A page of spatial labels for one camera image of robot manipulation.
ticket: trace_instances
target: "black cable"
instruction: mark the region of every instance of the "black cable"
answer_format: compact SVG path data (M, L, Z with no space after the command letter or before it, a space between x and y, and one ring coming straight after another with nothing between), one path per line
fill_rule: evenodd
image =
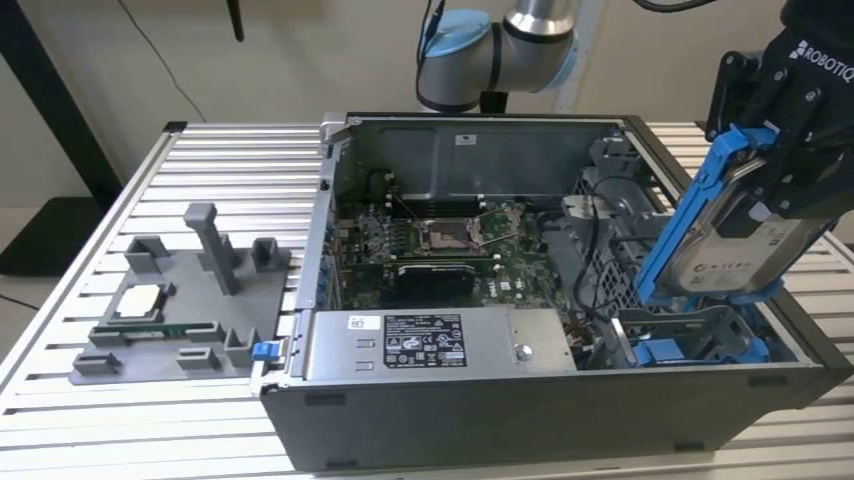
M688 0L686 2L664 4L652 2L650 0L634 0L640 8L648 10L655 13L676 13L684 12L686 10L691 10L696 7L702 7L703 5L708 5L718 0Z
M424 30L427 29L427 18L429 17L429 11L432 10L432 0L427 0L427 8L424 9L424 16L421 18L421 29L417 34L417 50L415 51L415 65L420 71L423 53L424 53Z
M421 19L421 29L417 37L417 52L415 55L415 61L417 63L417 68L415 70L415 95L419 95L420 89L420 80L421 80L421 65L424 64L424 59L427 58L427 47L429 46L429 42L432 37L436 36L436 30L439 29L439 21L441 20L441 16L444 15L444 3L445 0L439 1L439 5L436 6L436 10L432 12L432 17L429 16L429 10L432 9L432 0L427 0L427 8L424 9L424 17Z
M596 209L596 202L594 201L592 193L590 194L590 207L592 209L594 220L590 227L587 251L584 252L584 264L582 265L582 269L578 272L578 276L575 277L575 282L572 283L572 298L575 299L576 305L582 308L582 311L584 312L588 318L607 322L607 319L604 318L604 316L594 310L592 306L588 306L582 301L582 296L580 296L582 281L587 276L587 270L590 270L590 266L592 265L592 258L596 253L596 244L599 242L599 210Z
M368 173L364 174L364 196L368 198L368 193L371 191L371 177L377 173L384 173L385 175L391 175L392 171L387 168L372 168L368 170Z
M133 27L136 28L136 31L139 32L139 34L145 39L145 42L151 46L151 49L153 50L155 55L157 55L157 58L160 59L160 63L163 64L163 68L165 68L165 73L169 75L169 78L172 79L172 84L175 85L175 89L181 94L184 99L187 99L187 102L189 103L189 105L192 106L193 110L199 114L199 118L201 119L201 121L207 122L208 119L205 118L204 114L201 113L201 110L199 110L199 106L196 105L196 102L192 101L192 99L189 98L189 95L187 95L187 92L184 92L184 89L181 88L180 84L177 83L177 79L175 78L175 74L172 73L172 69L169 68L169 64L165 63L165 59L163 58L163 55L160 55L160 50L157 50L157 47L155 46L155 43L151 41L151 38L148 38L148 35L143 31L143 28L139 26L139 23L136 23L136 18L133 18L133 14L131 13L131 10L128 9L128 6L124 4L124 0L116 0L116 2L119 2L119 5L121 6L121 9L124 10L124 13L128 16L128 19L131 20L131 23L133 24Z
M20 305L21 307L26 307L32 310L38 310L38 307L36 307L32 303L26 303L22 300L18 300L16 298L12 297L6 297L5 295L0 294L0 299L5 300L6 302L12 302L17 305Z
M572 284L572 297L575 299L575 303L578 304L578 306L582 308L583 312L587 314L587 316L592 319L598 319L602 321L607 322L607 318L604 318L604 316L596 311L596 305L595 305L595 300L596 300L596 293L594 292L594 302L591 305L584 304L584 302L580 299L580 287L582 287L582 282L583 279L587 275L587 271L590 270L590 267L592 265L592 259L595 256L595 250L596 250L596 245L599 243L599 209L596 208L596 202L595 202L595 198L600 198L602 200L604 200L606 202L608 202L608 199L604 198L599 193L596 193L596 188L599 187L599 185L602 185L602 183L604 183L608 180L622 180L626 182L630 182L632 184L635 184L638 187L644 188L643 184L634 178L631 177L624 177L620 175L611 175L607 176L604 178L600 178L596 183L592 184L591 188L590 188L590 192L587 194L587 197L590 198L590 208L592 210L592 215L591 218L594 219L592 225L591 225L591 232L590 232L590 237L588 237L588 241L587 241L587 251L584 254L584 264L582 266L582 270L579 271L578 277L575 277L575 283Z

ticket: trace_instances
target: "metal table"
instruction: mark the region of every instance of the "metal table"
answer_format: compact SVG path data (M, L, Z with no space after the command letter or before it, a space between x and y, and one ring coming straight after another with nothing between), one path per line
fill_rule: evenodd
M651 124L688 172L708 149L692 124ZM236 247L259 232L293 249L281 328L300 275L320 157L317 125L189 125L164 133L0 366L0 477L237 477L295 472L248 379L72 386L65 374L107 307L133 235L199 248L181 214L216 202ZM854 255L826 235L786 276L790 292L854 360ZM715 454L603 459L377 478L814 479L854 472L854 382L810 408L768 414Z

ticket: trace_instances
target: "white wall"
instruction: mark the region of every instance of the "white wall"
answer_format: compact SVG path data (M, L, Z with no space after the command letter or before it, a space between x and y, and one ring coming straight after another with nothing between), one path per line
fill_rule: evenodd
M88 195L36 107L0 57L0 208Z
M783 0L718 0L674 14L630 0L583 1L604 6L571 105L579 113L704 120L720 57L763 49L782 30Z
M424 1L243 0L245 41L224 0L125 0L209 121L312 122L323 112L417 110L415 48ZM489 10L503 0L453 0ZM168 120L197 120L115 0L21 2L57 69L128 175ZM513 95L516 112L554 95Z

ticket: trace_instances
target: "green circuit board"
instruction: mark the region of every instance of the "green circuit board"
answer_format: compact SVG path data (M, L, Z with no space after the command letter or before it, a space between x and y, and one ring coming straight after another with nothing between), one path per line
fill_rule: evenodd
M524 205L488 204L471 218L393 218L381 210L337 223L341 308L395 308L396 272L407 265L467 266L475 272L471 294L419 307L568 310L548 253L542 249L536 217Z

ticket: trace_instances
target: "power supply label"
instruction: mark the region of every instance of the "power supply label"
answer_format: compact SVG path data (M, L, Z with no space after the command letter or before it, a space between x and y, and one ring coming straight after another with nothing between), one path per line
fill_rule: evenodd
M465 366L459 315L385 315L384 359L388 368Z

